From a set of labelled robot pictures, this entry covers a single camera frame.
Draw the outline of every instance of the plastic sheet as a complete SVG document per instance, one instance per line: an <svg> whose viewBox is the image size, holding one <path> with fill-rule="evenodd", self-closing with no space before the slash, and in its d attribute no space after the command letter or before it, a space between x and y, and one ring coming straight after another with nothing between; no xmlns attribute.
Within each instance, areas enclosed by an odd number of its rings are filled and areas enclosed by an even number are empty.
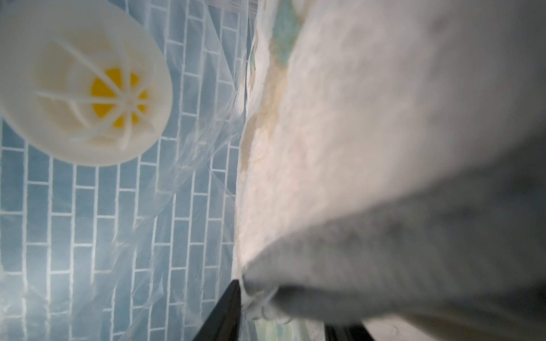
<svg viewBox="0 0 546 341"><path fill-rule="evenodd" d="M3 123L2 340L191 340L230 280L248 1L111 2L165 54L170 121L96 169Z"/></svg>

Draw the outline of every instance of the blue tile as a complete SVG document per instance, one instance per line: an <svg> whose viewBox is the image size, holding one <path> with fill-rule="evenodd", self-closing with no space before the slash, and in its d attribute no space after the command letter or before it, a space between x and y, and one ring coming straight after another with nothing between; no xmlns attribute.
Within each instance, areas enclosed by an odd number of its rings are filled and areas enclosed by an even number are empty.
<svg viewBox="0 0 546 341"><path fill-rule="evenodd" d="M216 69L218 57L212 53L205 53L205 65L201 82L201 102L199 103L199 120L209 122L215 112L216 97Z"/></svg>
<svg viewBox="0 0 546 341"><path fill-rule="evenodd" d="M72 212L73 167L63 161L53 160L53 198L51 210L59 213Z"/></svg>
<svg viewBox="0 0 546 341"><path fill-rule="evenodd" d="M191 75L184 75L183 85L184 87L182 89L182 112L192 113L196 115L199 100L199 78Z"/></svg>
<svg viewBox="0 0 546 341"><path fill-rule="evenodd" d="M201 317L201 314L199 313L199 310L196 311L197 316L195 317L195 320L199 319ZM199 331L199 327L184 327L184 340L193 340L193 338L197 335L197 332Z"/></svg>
<svg viewBox="0 0 546 341"><path fill-rule="evenodd" d="M201 46L203 44L203 22L188 19L188 36L186 42L186 59L184 71L201 74Z"/></svg>
<svg viewBox="0 0 546 341"><path fill-rule="evenodd" d="M2 122L2 146L11 148L25 147L25 141L5 121Z"/></svg>
<svg viewBox="0 0 546 341"><path fill-rule="evenodd" d="M124 332L129 327L129 309L131 299L131 271L126 271L116 287L114 309L114 333Z"/></svg>
<svg viewBox="0 0 546 341"><path fill-rule="evenodd" d="M114 240L115 220L109 218L97 219L97 244L95 249L95 270L112 268L110 248Z"/></svg>
<svg viewBox="0 0 546 341"><path fill-rule="evenodd" d="M157 162L157 142L140 156L140 161L153 163Z"/></svg>
<svg viewBox="0 0 546 341"><path fill-rule="evenodd" d="M203 277L203 246L189 247L188 293L186 301L185 325L200 324L201 316L201 279Z"/></svg>
<svg viewBox="0 0 546 341"><path fill-rule="evenodd" d="M184 321L182 307L183 306L169 306L167 341L180 341L182 339L182 322Z"/></svg>
<svg viewBox="0 0 546 341"><path fill-rule="evenodd" d="M156 243L170 243L171 225L173 221L173 202L165 206L157 216Z"/></svg>
<svg viewBox="0 0 546 341"><path fill-rule="evenodd" d="M233 74L235 68L235 49L237 45L237 33L228 29L222 30L222 50L229 70Z"/></svg>
<svg viewBox="0 0 546 341"><path fill-rule="evenodd" d="M221 218L224 209L225 174L214 172L210 185L209 218Z"/></svg>
<svg viewBox="0 0 546 341"><path fill-rule="evenodd" d="M95 186L95 167L77 166L76 185Z"/></svg>
<svg viewBox="0 0 546 341"><path fill-rule="evenodd" d="M239 28L239 15L232 11L224 11L224 26L229 28Z"/></svg>
<svg viewBox="0 0 546 341"><path fill-rule="evenodd" d="M228 146L222 146L215 154L212 159L212 168L213 169L222 169L225 170L228 164Z"/></svg>
<svg viewBox="0 0 546 341"><path fill-rule="evenodd" d="M222 222L210 220L207 227L205 265L216 266L220 257Z"/></svg>
<svg viewBox="0 0 546 341"><path fill-rule="evenodd" d="M139 179L139 202L138 202L138 214L144 215L149 205L149 199L145 194L147 187L150 186L150 191L153 193L155 190L155 175L156 167L148 165L140 165L140 179Z"/></svg>
<svg viewBox="0 0 546 341"><path fill-rule="evenodd" d="M21 319L5 319L4 327L7 340L23 340L24 332Z"/></svg>
<svg viewBox="0 0 546 341"><path fill-rule="evenodd" d="M176 206L174 216L177 218L188 218L192 198L192 179L186 180L178 192L176 192Z"/></svg>
<svg viewBox="0 0 546 341"><path fill-rule="evenodd" d="M70 270L71 217L51 217L51 270Z"/></svg>
<svg viewBox="0 0 546 341"><path fill-rule="evenodd" d="M116 214L117 166L99 168L99 188L97 214L109 216Z"/></svg>
<svg viewBox="0 0 546 341"><path fill-rule="evenodd" d="M28 185L27 242L48 241L49 186Z"/></svg>
<svg viewBox="0 0 546 341"><path fill-rule="evenodd" d="M28 147L28 179L30 181L49 179L49 156L33 146Z"/></svg>
<svg viewBox="0 0 546 341"><path fill-rule="evenodd" d="M239 150L231 148L229 150L228 180L226 187L232 194L236 194L237 186L237 163L239 162Z"/></svg>
<svg viewBox="0 0 546 341"><path fill-rule="evenodd" d="M36 293L46 296L48 247L28 245L26 256L28 286Z"/></svg>
<svg viewBox="0 0 546 341"><path fill-rule="evenodd" d="M206 319L209 318L209 315L210 313L212 313L215 305L215 302L203 302L203 305L201 307L201 319L203 321L206 321Z"/></svg>
<svg viewBox="0 0 546 341"><path fill-rule="evenodd" d="M2 211L23 210L23 153L2 151L0 200Z"/></svg>
<svg viewBox="0 0 546 341"><path fill-rule="evenodd" d="M52 313L67 312L70 308L70 274L52 274L51 305Z"/></svg>
<svg viewBox="0 0 546 341"><path fill-rule="evenodd" d="M209 174L208 164L203 164L195 170L195 184L193 185L195 193L209 192Z"/></svg>
<svg viewBox="0 0 546 341"><path fill-rule="evenodd" d="M172 1L170 7L169 38L184 43L184 24L186 22L186 1Z"/></svg>
<svg viewBox="0 0 546 341"><path fill-rule="evenodd" d="M173 190L173 164L176 162L176 141L162 140L159 151L159 179L157 188L164 191Z"/></svg>
<svg viewBox="0 0 546 341"><path fill-rule="evenodd" d="M108 1L125 11L126 9L125 0L108 0Z"/></svg>
<svg viewBox="0 0 546 341"><path fill-rule="evenodd" d="M185 267L188 251L189 221L176 220L173 231L173 267Z"/></svg>
<svg viewBox="0 0 546 341"><path fill-rule="evenodd" d="M235 199L231 196L225 198L224 208L224 242L233 242L235 234Z"/></svg>
<svg viewBox="0 0 546 341"><path fill-rule="evenodd" d="M128 237L133 230L135 193L120 192L118 197L117 233L121 238Z"/></svg>
<svg viewBox="0 0 546 341"><path fill-rule="evenodd" d="M222 245L222 261L220 262L220 275L218 276L218 292L224 292L232 278L233 245Z"/></svg>
<svg viewBox="0 0 546 341"><path fill-rule="evenodd" d="M206 196L193 196L192 232L189 237L192 243L203 243L205 241L206 202Z"/></svg>
<svg viewBox="0 0 546 341"><path fill-rule="evenodd" d="M94 189L76 190L75 243L93 242Z"/></svg>
<svg viewBox="0 0 546 341"><path fill-rule="evenodd" d="M203 281L203 299L216 299L216 282L218 281L218 271L215 268L205 269Z"/></svg>
<svg viewBox="0 0 546 341"><path fill-rule="evenodd" d="M172 270L170 281L170 303L183 302L186 270Z"/></svg>
<svg viewBox="0 0 546 341"><path fill-rule="evenodd" d="M148 271L135 272L133 306L143 306L148 300L149 291L150 273Z"/></svg>
<svg viewBox="0 0 546 341"><path fill-rule="evenodd" d="M100 325L100 341L110 341L111 312L102 312Z"/></svg>
<svg viewBox="0 0 546 341"><path fill-rule="evenodd" d="M0 215L0 253L5 271L22 271L23 216Z"/></svg>
<svg viewBox="0 0 546 341"><path fill-rule="evenodd" d="M146 24L146 12L148 7L147 0L128 0L128 11L129 14L135 18L141 25Z"/></svg>
<svg viewBox="0 0 546 341"><path fill-rule="evenodd" d="M199 0L189 0L189 14L191 16L202 19L204 13L203 2Z"/></svg>
<svg viewBox="0 0 546 341"><path fill-rule="evenodd" d="M214 29L216 30L216 34L218 35L218 37L220 37L220 21L222 17L222 10L218 7L209 5L209 13L212 19L212 23L214 24Z"/></svg>
<svg viewBox="0 0 546 341"><path fill-rule="evenodd" d="M23 313L23 300L21 299L20 292L23 289L23 276L22 275L4 275L5 287L9 288L13 293L8 303L5 305L5 315L21 315Z"/></svg>
<svg viewBox="0 0 546 341"><path fill-rule="evenodd" d="M137 187L138 159L132 159L120 165L120 188Z"/></svg>

